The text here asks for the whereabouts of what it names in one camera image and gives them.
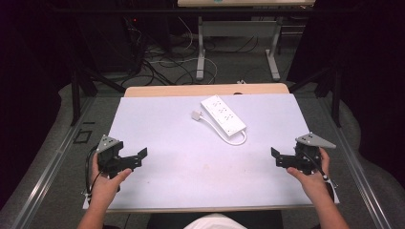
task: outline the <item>person's right hand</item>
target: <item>person's right hand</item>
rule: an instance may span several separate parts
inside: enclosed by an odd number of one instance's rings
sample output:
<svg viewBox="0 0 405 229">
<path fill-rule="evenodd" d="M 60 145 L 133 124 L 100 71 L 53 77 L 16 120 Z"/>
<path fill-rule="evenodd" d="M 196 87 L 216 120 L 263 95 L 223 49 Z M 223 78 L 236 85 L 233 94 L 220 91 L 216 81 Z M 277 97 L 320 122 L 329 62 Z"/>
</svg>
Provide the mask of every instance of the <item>person's right hand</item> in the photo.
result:
<svg viewBox="0 0 405 229">
<path fill-rule="evenodd" d="M 329 176 L 330 158 L 324 149 L 319 148 L 319 151 L 322 157 L 322 170 L 327 176 Z M 312 175 L 305 175 L 296 168 L 290 167 L 287 168 L 287 172 L 301 182 L 304 192 L 307 194 L 312 203 L 316 204 L 318 200 L 321 201 L 321 199 L 324 198 L 330 199 L 327 186 L 319 171 Z"/>
</svg>

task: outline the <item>white tabletop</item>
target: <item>white tabletop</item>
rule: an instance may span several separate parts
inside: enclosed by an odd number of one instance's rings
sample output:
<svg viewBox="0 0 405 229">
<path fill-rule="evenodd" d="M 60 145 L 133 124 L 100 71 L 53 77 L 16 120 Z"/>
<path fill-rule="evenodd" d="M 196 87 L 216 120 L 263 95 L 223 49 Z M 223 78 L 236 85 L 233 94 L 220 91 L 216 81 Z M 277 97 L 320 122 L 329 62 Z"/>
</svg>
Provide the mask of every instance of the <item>white tabletop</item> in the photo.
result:
<svg viewBox="0 0 405 229">
<path fill-rule="evenodd" d="M 294 155 L 309 132 L 293 94 L 221 95 L 246 124 L 241 146 L 223 142 L 191 118 L 209 96 L 124 97 L 109 133 L 120 156 L 148 156 L 122 184 L 111 212 L 184 212 L 310 206 L 300 183 L 275 166 L 270 147 Z M 231 141 L 239 141 L 235 135 Z"/>
<path fill-rule="evenodd" d="M 309 6 L 315 0 L 179 0 L 180 7 L 270 7 Z"/>
</svg>

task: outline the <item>power cord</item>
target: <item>power cord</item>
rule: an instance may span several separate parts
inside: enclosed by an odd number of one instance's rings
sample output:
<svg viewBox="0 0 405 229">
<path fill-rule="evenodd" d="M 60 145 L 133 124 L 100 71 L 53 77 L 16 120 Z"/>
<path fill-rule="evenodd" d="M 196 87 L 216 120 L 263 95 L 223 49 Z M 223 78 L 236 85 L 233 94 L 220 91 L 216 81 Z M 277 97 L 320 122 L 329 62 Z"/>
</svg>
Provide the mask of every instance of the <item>power cord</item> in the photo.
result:
<svg viewBox="0 0 405 229">
<path fill-rule="evenodd" d="M 228 141 L 228 140 L 220 133 L 220 131 L 218 130 L 218 128 L 216 128 L 210 121 L 208 121 L 207 119 L 205 119 L 205 118 L 203 117 L 203 114 L 202 114 L 201 112 L 193 111 L 193 113 L 191 114 L 191 118 L 193 118 L 193 119 L 196 120 L 196 121 L 203 120 L 203 121 L 205 121 L 206 123 L 208 123 L 208 124 L 217 132 L 218 136 L 219 136 L 224 142 L 228 143 L 229 145 L 239 146 L 239 145 L 242 145 L 242 144 L 244 144 L 244 143 L 246 142 L 247 135 L 246 135 L 245 131 L 241 131 L 241 134 L 244 136 L 244 139 L 243 139 L 241 142 L 234 143 L 234 142 Z"/>
</svg>

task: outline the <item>white power strip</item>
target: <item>white power strip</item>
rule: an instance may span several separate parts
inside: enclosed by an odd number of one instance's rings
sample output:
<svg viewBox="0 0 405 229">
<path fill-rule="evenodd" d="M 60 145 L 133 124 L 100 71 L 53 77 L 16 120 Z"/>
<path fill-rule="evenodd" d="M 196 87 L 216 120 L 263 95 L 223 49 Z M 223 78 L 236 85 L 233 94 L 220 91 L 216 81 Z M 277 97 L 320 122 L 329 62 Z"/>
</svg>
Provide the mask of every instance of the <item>white power strip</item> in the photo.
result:
<svg viewBox="0 0 405 229">
<path fill-rule="evenodd" d="M 203 100 L 202 107 L 205 108 L 228 136 L 235 135 L 246 129 L 243 121 L 217 95 Z"/>
</svg>

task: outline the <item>wooden desk top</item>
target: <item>wooden desk top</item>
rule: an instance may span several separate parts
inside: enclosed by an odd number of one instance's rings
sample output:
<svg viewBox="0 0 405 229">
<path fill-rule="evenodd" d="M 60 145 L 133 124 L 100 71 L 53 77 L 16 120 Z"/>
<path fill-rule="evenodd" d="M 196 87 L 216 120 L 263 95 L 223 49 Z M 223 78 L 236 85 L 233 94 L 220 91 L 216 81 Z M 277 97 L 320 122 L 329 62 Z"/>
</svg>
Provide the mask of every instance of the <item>wooden desk top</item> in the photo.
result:
<svg viewBox="0 0 405 229">
<path fill-rule="evenodd" d="M 184 85 L 184 86 L 149 86 L 131 87 L 124 97 L 185 96 L 208 94 L 289 94 L 282 83 L 272 84 L 223 84 L 223 85 Z"/>
<path fill-rule="evenodd" d="M 315 0 L 179 0 L 180 7 L 310 6 Z"/>
</svg>

